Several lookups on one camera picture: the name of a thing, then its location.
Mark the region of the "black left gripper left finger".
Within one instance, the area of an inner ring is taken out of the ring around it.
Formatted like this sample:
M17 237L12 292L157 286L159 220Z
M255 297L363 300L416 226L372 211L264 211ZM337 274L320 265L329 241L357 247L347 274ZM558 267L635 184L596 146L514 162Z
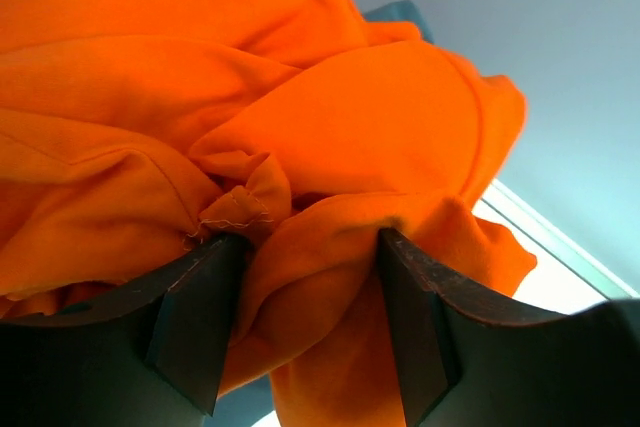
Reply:
M1 323L5 426L200 426L212 416L248 243L217 236L109 292Z

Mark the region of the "orange t shirt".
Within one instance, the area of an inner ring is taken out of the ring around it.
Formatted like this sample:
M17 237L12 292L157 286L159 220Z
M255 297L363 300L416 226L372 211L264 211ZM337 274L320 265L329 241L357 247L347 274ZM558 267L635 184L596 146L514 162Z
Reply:
M404 41L329 58L197 142L201 167L236 181L201 224L257 247L229 380L268 372L284 426L402 425L378 233L512 296L535 257L472 210L525 116L508 78Z

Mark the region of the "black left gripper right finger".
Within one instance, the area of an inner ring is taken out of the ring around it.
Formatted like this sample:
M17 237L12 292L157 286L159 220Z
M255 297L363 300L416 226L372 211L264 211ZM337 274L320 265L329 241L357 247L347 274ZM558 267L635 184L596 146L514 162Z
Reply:
M380 232L377 269L409 426L635 426L639 303L564 315Z

